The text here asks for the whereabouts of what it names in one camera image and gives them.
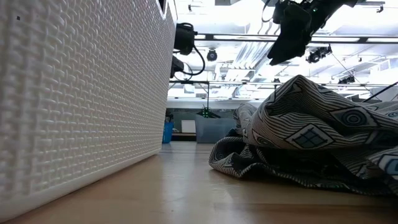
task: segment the ceiling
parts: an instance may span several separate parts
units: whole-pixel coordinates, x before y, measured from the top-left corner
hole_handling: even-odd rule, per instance
[[[225,0],[175,0],[178,22],[189,22],[200,34],[279,34],[279,26],[271,22],[262,23],[272,17],[273,7],[262,11],[261,0],[227,0],[236,2],[230,6],[220,6]],[[343,6],[318,31],[318,35],[380,35],[398,36],[398,1],[384,0],[384,10],[376,11],[379,6]],[[271,82],[275,78],[283,83],[296,75],[304,75],[317,83],[338,83],[339,78],[354,74],[356,83],[390,84],[398,79],[393,73],[398,72],[398,44],[331,44],[333,55],[309,64],[305,57],[315,47],[325,44],[310,44],[306,55],[293,58],[286,65],[268,65],[267,51],[272,43],[263,42],[220,42],[195,41],[200,53],[206,57],[210,49],[215,49],[218,59],[206,61],[206,72],[193,77],[192,80],[225,81],[225,82]],[[194,71],[200,70],[202,62],[196,52],[188,56],[176,55],[186,62]],[[188,78],[177,74],[177,78]],[[217,86],[211,87],[212,97],[266,98],[270,91],[260,86]],[[201,87],[194,94],[182,86],[175,85],[169,96],[192,96],[206,93]],[[365,89],[352,93],[368,94]]]

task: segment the patterned fabric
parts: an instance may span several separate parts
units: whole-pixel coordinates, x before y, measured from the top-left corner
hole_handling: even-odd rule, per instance
[[[398,195],[398,102],[353,103],[299,75],[258,109],[242,104],[234,119],[236,128],[210,154],[220,172]]]

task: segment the wooden table surface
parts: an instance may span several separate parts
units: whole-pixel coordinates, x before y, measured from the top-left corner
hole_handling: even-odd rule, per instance
[[[398,223],[394,199],[228,177],[208,165],[211,147],[172,142],[7,223]]]

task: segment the security camera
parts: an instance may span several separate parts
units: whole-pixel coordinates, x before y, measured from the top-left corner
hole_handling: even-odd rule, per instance
[[[209,52],[207,53],[207,60],[209,62],[214,62],[217,60],[217,53],[215,49],[210,49]]]

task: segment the crumpled cloth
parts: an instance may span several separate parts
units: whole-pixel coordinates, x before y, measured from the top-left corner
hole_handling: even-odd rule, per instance
[[[308,188],[398,195],[398,102],[354,103],[299,75],[260,107],[241,104],[236,128],[210,154],[234,177]]]

